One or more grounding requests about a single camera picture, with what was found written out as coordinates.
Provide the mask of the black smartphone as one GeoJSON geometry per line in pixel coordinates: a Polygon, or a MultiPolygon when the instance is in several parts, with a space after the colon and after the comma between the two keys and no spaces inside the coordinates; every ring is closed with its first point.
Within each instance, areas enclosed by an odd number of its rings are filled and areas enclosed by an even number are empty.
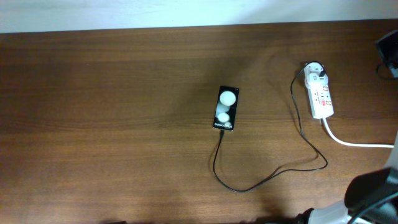
{"type": "Polygon", "coordinates": [[[213,128],[233,131],[238,107],[239,88],[220,86],[216,102],[213,128]]]}

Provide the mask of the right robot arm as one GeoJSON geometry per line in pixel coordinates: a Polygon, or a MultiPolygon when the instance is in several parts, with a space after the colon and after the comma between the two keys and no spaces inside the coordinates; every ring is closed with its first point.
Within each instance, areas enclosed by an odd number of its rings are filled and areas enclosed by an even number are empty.
{"type": "MultiPolygon", "coordinates": [[[[344,146],[351,143],[338,139],[331,131],[327,118],[333,115],[328,77],[317,61],[306,63],[302,69],[304,83],[315,119],[319,119],[329,136],[344,146]]],[[[309,208],[298,214],[293,222],[312,223],[397,223],[397,144],[386,146],[389,158],[380,170],[355,177],[343,200],[325,208],[309,208]]]]}

